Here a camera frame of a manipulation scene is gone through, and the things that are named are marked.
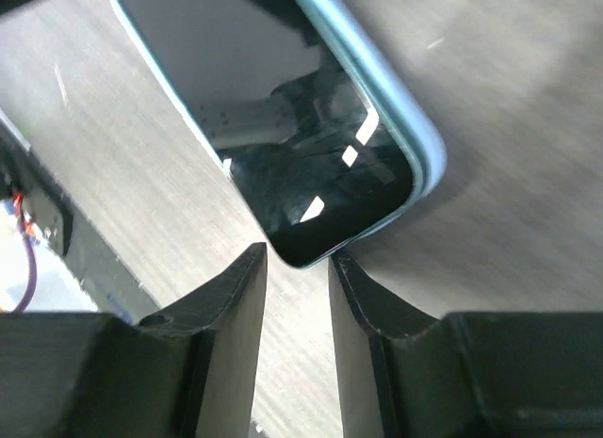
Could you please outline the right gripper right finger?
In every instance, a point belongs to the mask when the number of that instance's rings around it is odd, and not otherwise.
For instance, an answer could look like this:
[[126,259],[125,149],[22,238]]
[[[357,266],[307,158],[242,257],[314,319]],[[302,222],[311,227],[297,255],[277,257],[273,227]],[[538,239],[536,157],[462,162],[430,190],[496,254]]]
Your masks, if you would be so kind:
[[602,315],[455,312],[435,318],[329,262],[348,437],[598,437]]

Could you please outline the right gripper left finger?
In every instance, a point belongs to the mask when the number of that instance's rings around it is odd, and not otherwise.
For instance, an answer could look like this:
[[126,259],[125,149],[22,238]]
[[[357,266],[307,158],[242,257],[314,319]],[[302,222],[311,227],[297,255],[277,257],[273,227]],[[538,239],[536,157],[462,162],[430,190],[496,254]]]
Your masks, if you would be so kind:
[[267,247],[135,325],[108,313],[1,317],[5,437],[244,437]]

